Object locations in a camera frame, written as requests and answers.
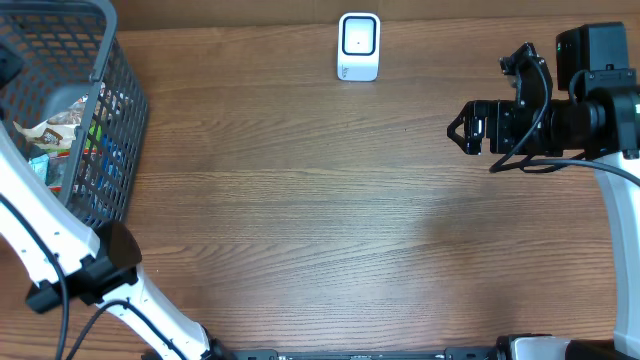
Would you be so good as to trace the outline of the beige Pantree snack bag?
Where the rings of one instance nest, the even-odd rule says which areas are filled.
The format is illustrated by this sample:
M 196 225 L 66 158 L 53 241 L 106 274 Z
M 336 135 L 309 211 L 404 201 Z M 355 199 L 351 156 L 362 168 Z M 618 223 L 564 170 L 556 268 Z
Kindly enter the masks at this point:
M 76 139 L 75 131 L 81 125 L 86 107 L 87 97 L 84 96 L 74 102 L 66 110 L 51 116 L 40 124 L 23 128 L 16 121 L 13 122 L 18 133 L 26 141 L 45 151 L 67 151 Z

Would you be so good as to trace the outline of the teal white snack packet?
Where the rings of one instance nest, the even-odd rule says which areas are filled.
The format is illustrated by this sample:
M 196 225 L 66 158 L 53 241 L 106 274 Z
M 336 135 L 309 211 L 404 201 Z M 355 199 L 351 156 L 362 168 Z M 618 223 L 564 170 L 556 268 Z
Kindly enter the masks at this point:
M 30 158 L 28 161 L 28 164 L 34 171 L 36 177 L 45 185 L 48 184 L 49 160 L 50 156 L 45 153 L 40 156 Z

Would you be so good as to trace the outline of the blue Oreo cookie pack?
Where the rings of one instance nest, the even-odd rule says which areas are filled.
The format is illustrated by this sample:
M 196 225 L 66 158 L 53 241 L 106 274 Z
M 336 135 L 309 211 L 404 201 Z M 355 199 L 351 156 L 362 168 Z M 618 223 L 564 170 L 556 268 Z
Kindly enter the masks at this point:
M 119 205 L 121 201 L 120 187 L 123 180 L 123 172 L 120 169 L 122 151 L 108 135 L 101 136 L 100 144 L 105 146 L 105 150 L 100 152 L 100 172 L 97 174 L 93 184 L 98 191 L 107 195 L 115 205 Z

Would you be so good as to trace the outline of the green clear candy bag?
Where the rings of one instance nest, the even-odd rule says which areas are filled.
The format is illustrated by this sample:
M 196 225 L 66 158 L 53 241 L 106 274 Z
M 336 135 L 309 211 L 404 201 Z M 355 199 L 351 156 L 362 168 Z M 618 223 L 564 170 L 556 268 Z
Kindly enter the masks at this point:
M 90 139 L 91 136 L 95 136 L 97 140 L 102 136 L 101 127 L 97 125 L 95 120 L 91 121 L 91 126 L 88 130 L 88 135 L 83 148 L 83 154 L 89 155 L 92 161 L 96 161 L 101 150 L 99 150 L 96 145 L 92 144 Z M 53 193 L 59 194 L 63 187 L 65 173 L 69 170 L 71 148 L 67 151 L 47 151 L 47 154 L 50 156 L 47 186 Z

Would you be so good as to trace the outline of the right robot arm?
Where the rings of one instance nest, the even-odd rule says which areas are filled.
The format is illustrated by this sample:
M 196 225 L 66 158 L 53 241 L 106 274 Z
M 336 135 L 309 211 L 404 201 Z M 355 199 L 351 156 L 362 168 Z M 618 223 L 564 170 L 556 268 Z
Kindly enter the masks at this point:
M 593 170 L 607 211 L 617 313 L 610 340 L 546 334 L 497 338 L 487 359 L 636 359 L 639 356 L 639 82 L 621 22 L 585 24 L 556 37 L 557 74 L 531 43 L 500 60 L 512 101 L 474 100 L 447 128 L 465 154 L 484 140 L 490 172 Z

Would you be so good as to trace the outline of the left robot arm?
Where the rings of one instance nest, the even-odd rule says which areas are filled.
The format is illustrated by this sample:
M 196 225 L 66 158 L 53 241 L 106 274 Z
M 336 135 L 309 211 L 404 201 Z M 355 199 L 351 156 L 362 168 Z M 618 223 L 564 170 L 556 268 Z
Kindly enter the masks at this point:
M 30 308 L 111 313 L 163 359 L 228 352 L 153 284 L 123 224 L 148 103 L 114 40 L 1 40 L 1 235 Z

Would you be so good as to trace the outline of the white barcode scanner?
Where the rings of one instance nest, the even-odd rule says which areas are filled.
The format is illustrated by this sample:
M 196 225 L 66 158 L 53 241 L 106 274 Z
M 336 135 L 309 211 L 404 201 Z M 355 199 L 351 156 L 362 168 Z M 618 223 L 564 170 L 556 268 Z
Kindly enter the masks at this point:
M 381 25 L 374 13 L 348 12 L 338 23 L 337 77 L 372 82 L 378 77 Z

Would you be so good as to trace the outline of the grey plastic mesh basket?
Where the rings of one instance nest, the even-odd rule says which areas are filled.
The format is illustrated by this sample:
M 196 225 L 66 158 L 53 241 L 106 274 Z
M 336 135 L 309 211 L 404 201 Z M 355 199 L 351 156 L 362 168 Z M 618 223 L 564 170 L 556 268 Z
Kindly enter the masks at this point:
M 117 25 L 108 1 L 1 4 L 1 123 L 30 159 L 43 151 L 27 130 L 87 103 L 54 194 L 92 228 L 125 218 L 148 121 Z

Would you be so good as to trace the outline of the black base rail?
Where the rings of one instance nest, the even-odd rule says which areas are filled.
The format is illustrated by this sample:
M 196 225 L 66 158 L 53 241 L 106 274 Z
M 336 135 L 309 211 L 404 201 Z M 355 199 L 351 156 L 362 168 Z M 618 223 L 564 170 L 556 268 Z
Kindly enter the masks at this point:
M 411 352 L 277 352 L 272 349 L 237 350 L 236 360 L 496 360 L 503 357 L 493 347 L 449 347 L 445 350 Z

